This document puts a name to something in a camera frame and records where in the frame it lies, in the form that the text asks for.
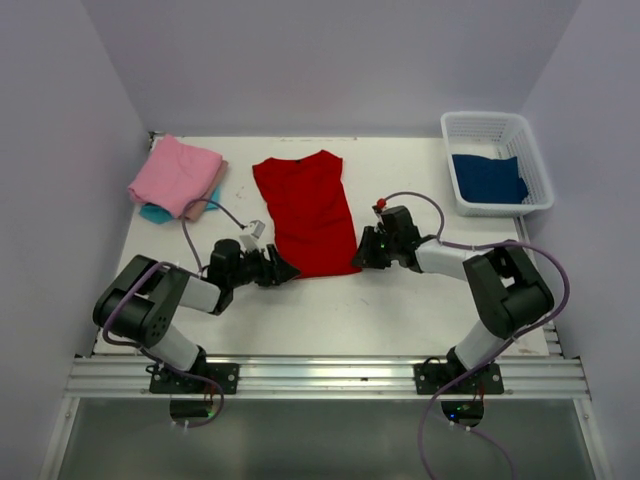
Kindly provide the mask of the red t shirt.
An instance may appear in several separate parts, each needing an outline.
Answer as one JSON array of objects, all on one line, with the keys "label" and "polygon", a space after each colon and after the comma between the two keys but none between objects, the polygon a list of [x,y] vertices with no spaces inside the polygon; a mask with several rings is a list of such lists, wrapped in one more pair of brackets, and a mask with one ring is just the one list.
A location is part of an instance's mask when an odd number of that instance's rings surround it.
[{"label": "red t shirt", "polygon": [[252,167],[276,248],[301,279],[360,271],[352,265],[357,240],[342,172],[343,159],[326,150],[297,160],[268,158]]}]

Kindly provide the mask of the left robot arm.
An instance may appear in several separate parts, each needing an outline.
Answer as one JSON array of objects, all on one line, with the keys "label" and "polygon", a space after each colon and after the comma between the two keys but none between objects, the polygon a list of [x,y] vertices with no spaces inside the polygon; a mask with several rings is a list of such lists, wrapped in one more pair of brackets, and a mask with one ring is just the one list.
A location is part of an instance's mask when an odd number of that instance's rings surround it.
[{"label": "left robot arm", "polygon": [[273,244],[244,249],[219,240],[203,276],[135,256],[97,300],[92,320],[111,345],[130,346],[175,372],[205,375],[206,351],[173,325],[180,307],[219,315],[245,285],[276,287],[301,275]]}]

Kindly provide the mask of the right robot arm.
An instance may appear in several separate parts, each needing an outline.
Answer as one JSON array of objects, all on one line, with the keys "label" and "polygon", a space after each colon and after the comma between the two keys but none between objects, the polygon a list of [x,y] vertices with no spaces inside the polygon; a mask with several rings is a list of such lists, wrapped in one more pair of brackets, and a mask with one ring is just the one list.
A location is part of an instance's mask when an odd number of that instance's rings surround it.
[{"label": "right robot arm", "polygon": [[440,274],[468,284],[479,320],[447,353],[453,377],[477,367],[522,328],[553,310],[551,290],[519,244],[456,248],[435,235],[421,235],[404,206],[373,210],[379,222],[364,228],[353,266],[384,270],[396,262],[416,273]]}]

